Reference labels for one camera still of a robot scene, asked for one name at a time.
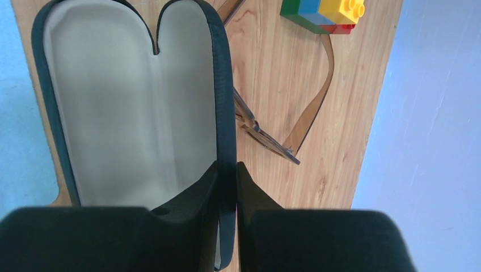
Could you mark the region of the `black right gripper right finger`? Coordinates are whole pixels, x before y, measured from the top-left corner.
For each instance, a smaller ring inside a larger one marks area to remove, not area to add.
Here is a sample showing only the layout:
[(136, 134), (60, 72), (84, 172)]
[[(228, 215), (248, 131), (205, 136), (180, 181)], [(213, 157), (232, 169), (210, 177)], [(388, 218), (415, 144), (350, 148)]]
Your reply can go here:
[(414, 271), (394, 222), (365, 210), (285, 209), (237, 170), (241, 271)]

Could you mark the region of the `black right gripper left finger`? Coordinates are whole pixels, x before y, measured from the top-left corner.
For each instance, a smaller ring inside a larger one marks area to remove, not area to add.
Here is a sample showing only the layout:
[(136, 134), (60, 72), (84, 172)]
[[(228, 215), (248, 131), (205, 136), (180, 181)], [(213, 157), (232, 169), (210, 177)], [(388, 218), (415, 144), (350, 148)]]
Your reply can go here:
[(213, 271), (217, 166), (144, 207), (24, 207), (1, 221), (2, 271)]

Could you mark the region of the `black glasses case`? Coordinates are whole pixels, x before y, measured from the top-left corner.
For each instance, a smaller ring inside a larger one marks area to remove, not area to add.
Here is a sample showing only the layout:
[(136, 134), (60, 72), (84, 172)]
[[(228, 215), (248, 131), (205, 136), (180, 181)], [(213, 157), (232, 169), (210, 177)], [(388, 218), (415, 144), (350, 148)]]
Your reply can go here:
[(127, 1), (50, 1), (31, 42), (74, 205), (141, 206), (156, 267), (226, 268), (235, 236), (236, 133), (225, 27), (205, 1), (169, 1), (152, 37)]

